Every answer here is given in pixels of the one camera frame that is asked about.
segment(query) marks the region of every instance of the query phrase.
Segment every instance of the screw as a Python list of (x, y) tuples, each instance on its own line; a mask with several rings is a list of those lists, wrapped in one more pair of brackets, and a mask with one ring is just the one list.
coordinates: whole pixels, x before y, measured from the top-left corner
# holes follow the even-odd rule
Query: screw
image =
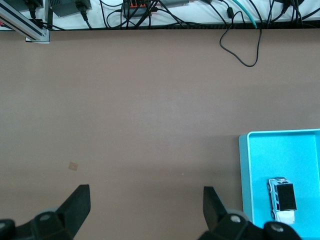
[(271, 224), (271, 228), (279, 233), (282, 233), (284, 231), (284, 228), (276, 223)]
[(240, 223), (241, 219), (237, 215), (232, 215), (231, 216), (231, 221), (234, 222), (234, 223)]
[(50, 215), (49, 214), (46, 214), (46, 215), (43, 215), (40, 217), (40, 221), (45, 221), (45, 220), (48, 220), (50, 218)]

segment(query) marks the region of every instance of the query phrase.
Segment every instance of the white toy car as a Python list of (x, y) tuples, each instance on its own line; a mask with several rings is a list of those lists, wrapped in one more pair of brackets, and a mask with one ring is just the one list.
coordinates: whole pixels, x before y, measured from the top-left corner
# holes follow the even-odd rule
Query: white toy car
[(271, 217), (277, 222), (294, 224), (297, 206), (292, 182), (285, 177), (278, 176), (269, 179), (266, 186), (271, 196)]

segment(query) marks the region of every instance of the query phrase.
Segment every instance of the metal bracket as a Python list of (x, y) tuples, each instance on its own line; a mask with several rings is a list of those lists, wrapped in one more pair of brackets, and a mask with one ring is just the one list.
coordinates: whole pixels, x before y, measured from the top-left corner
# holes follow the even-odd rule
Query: metal bracket
[[(47, 23), (49, 17), (48, 0), (43, 1), (43, 8), (44, 15), (42, 21)], [(49, 43), (50, 41), (49, 30), (45, 28), (41, 29), (4, 0), (0, 0), (0, 20), (16, 32), (24, 35), (27, 42)]]

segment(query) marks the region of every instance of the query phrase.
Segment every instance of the blue tray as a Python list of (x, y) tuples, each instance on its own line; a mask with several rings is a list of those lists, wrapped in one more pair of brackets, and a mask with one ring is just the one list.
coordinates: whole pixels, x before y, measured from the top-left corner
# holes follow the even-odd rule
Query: blue tray
[(252, 131), (239, 137), (243, 211), (258, 227), (272, 221), (267, 179), (288, 178), (297, 210), (292, 228), (320, 240), (320, 129)]

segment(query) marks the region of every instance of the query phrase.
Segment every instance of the blue cable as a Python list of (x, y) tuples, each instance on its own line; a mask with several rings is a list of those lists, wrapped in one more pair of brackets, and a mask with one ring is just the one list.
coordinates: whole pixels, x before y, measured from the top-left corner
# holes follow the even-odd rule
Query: blue cable
[(252, 22), (254, 28), (257, 29), (258, 28), (257, 24), (256, 24), (254, 18), (251, 16), (251, 14), (248, 12), (248, 10), (244, 6), (242, 6), (242, 4), (240, 2), (238, 2), (237, 0), (232, 0), (232, 1), (234, 1), (234, 3), (236, 3), (245, 12), (245, 14), (249, 17), (250, 21)]

